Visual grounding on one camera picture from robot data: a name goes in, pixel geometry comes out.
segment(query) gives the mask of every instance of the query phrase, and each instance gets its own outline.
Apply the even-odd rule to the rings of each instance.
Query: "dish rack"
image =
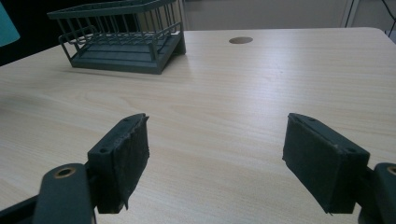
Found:
[[[177,0],[87,4],[48,16],[73,67],[160,74],[172,55],[186,53]]]

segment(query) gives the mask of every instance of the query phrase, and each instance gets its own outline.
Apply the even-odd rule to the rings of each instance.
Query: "table surface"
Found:
[[[327,215],[282,161],[290,112],[396,162],[396,47],[376,29],[186,32],[162,75],[72,68],[55,47],[0,67],[0,209],[122,118],[150,158],[130,210],[99,223],[357,223]],[[249,36],[248,44],[229,39]]]

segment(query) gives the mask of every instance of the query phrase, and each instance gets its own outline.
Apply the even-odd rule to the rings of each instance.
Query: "wire rack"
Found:
[[[48,16],[73,67],[160,74],[172,55],[186,53],[177,0],[88,4]]]

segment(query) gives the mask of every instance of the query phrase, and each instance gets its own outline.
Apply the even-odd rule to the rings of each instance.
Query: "wooden table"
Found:
[[[282,161],[288,114],[396,162],[396,47],[379,30],[186,32],[163,74],[72,68],[61,47],[0,67],[0,209],[145,112],[150,159],[130,210],[99,223],[357,223],[326,215]],[[236,36],[253,41],[233,45]]]

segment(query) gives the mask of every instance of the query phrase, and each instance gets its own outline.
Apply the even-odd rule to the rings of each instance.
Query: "wall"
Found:
[[[386,0],[394,16],[396,16],[396,0]],[[353,27],[375,27],[389,30],[393,20],[381,0],[360,0],[356,10]]]
[[[184,0],[188,30],[340,27],[347,0]]]

